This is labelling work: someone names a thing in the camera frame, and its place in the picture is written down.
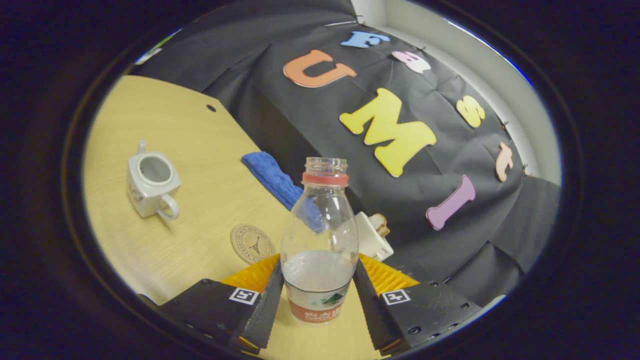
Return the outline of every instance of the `blue towel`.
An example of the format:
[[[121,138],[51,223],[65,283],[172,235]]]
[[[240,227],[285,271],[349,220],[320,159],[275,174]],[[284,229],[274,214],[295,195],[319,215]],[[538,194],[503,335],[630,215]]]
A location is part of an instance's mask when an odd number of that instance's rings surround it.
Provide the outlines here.
[[[296,186],[291,178],[280,170],[276,159],[268,153],[251,152],[242,157],[242,162],[249,168],[249,171],[269,192],[276,197],[286,208],[291,211],[296,201],[302,196],[303,190]],[[321,233],[324,228],[324,219],[320,210],[312,202],[305,203],[306,217],[300,219],[311,229]]]

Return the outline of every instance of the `white wall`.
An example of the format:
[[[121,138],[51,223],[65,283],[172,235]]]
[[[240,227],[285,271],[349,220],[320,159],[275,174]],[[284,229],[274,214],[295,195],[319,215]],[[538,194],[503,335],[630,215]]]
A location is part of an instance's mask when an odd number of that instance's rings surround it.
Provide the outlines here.
[[[444,62],[489,102],[515,142],[526,172],[561,184],[560,153],[549,115],[508,61],[463,29],[405,0],[352,0],[360,22],[401,38]]]

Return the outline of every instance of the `plastic water bottle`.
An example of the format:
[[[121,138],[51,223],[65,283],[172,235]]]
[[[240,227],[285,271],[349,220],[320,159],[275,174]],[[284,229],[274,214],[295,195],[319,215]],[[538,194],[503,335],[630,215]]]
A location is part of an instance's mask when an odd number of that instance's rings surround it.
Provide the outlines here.
[[[280,262],[291,313],[305,325],[340,314],[358,261],[358,228],[344,189],[347,161],[307,158],[305,191],[291,209]]]

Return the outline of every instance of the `black cloth backdrop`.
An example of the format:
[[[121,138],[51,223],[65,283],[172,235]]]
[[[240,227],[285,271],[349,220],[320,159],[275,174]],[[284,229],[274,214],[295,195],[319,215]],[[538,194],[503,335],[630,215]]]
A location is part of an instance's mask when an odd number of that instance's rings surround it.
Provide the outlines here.
[[[483,306],[518,284],[547,243],[560,188],[527,177],[515,144],[483,97],[446,65],[389,35],[367,49],[340,45],[352,31],[386,35],[355,22],[349,1],[241,1],[186,26],[162,51],[131,74],[160,79],[219,99],[239,125],[300,185],[307,156],[346,158],[348,197],[355,212],[382,213],[395,254],[385,262],[418,281],[447,281]],[[357,72],[319,88],[284,76],[283,66],[317,49],[333,57],[308,68],[322,74],[341,62]],[[422,56],[431,70],[418,74],[391,57],[392,51]],[[437,142],[420,150],[392,177],[339,120],[386,88],[402,100],[398,123],[422,121]],[[470,127],[456,102],[471,95],[486,111]],[[500,182],[495,159],[504,142],[514,167]],[[476,198],[434,230],[425,211],[439,205],[471,178]]]

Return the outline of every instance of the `foam letter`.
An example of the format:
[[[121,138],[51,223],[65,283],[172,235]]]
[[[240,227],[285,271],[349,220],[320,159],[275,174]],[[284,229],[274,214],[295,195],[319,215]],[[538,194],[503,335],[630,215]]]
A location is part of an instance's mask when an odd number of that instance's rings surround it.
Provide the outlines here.
[[[362,31],[352,31],[353,35],[347,41],[343,41],[340,45],[353,46],[353,47],[369,47],[369,45],[378,45],[380,40],[391,41],[389,37],[385,35],[378,35],[372,33],[364,33]]]
[[[462,175],[462,181],[456,191],[454,191],[447,200],[444,200],[438,205],[438,207],[427,210],[427,219],[434,229],[440,230],[444,227],[444,224],[451,215],[455,214],[467,201],[472,201],[475,198],[476,188],[474,188],[474,185],[471,183],[471,179],[469,179],[469,176]]]
[[[340,121],[354,134],[364,131],[364,124],[373,119],[364,137],[364,143],[393,140],[387,146],[374,151],[376,158],[394,177],[402,175],[404,164],[418,151],[436,143],[436,136],[427,124],[420,121],[398,124],[402,101],[385,88],[378,89],[378,96],[354,113],[340,115]]]
[[[495,173],[498,174],[500,181],[505,182],[507,181],[507,167],[513,168],[513,159],[511,158],[513,152],[504,142],[500,143],[500,148],[502,150],[495,159]]]
[[[307,88],[319,88],[340,79],[342,76],[356,76],[356,72],[345,64],[337,63],[333,70],[322,75],[307,76],[305,69],[323,61],[333,61],[333,58],[320,50],[311,50],[308,54],[289,61],[284,65],[284,74],[294,83]]]
[[[423,74],[425,70],[429,70],[431,68],[431,65],[429,65],[425,59],[408,51],[393,51],[391,52],[391,55],[418,74]]]
[[[484,120],[484,109],[469,95],[465,95],[462,97],[462,100],[458,100],[456,109],[458,109],[460,115],[462,115],[472,127],[480,126],[480,121]]]

